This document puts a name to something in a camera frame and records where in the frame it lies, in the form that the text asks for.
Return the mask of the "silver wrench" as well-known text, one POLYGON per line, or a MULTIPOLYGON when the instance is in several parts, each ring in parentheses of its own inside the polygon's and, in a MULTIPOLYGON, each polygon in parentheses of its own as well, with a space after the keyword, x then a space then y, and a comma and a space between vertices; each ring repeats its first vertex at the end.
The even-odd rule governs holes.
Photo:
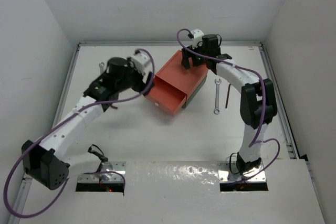
POLYGON ((219 92, 220 92, 220 84, 221 84, 221 79, 215 79, 214 83, 216 85, 215 89, 215 107, 214 107, 214 114, 218 115, 220 114, 220 109, 219 109, 219 92))
POLYGON ((104 62, 100 62, 100 63, 99 63, 99 69, 100 69, 100 72, 101 72, 101 73, 104 72, 104 62))

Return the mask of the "green drawer box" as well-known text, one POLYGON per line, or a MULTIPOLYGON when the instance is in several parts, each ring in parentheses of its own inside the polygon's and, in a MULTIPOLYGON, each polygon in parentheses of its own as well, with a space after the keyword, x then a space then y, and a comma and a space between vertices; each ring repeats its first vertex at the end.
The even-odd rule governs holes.
POLYGON ((195 89, 195 91, 187 98, 186 102, 182 105, 182 108, 185 109, 190 102, 194 99, 194 97, 197 95, 199 90, 202 88, 202 86, 205 84, 207 79, 207 76, 202 80, 202 82, 198 85, 198 87, 195 89))

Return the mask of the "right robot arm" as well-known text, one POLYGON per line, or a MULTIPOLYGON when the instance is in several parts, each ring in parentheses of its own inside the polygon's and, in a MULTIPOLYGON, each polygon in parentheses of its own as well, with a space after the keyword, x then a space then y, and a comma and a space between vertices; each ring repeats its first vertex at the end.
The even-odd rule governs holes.
POLYGON ((230 55, 222 53, 220 35, 206 35, 195 29, 189 30, 187 36, 192 44, 182 47, 182 66, 189 69, 205 65, 240 93, 240 116, 245 128, 236 167, 238 174, 243 175, 261 165, 265 131, 278 112, 274 83, 253 69, 237 65, 230 55))

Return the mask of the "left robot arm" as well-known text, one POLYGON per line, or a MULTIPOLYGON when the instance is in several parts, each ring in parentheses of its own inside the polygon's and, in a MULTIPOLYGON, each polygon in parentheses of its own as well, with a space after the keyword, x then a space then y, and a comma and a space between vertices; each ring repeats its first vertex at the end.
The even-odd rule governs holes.
POLYGON ((90 83, 65 120, 55 126, 54 132, 41 141, 28 140, 22 145, 26 174, 55 190, 68 177, 100 172, 108 162, 103 154, 92 149, 73 157, 65 154, 81 132, 117 102, 121 92, 132 89, 142 95, 149 93, 154 86, 153 73, 149 72, 146 80, 143 78, 146 67, 152 63, 153 59, 141 52, 127 59, 109 59, 105 71, 90 83))

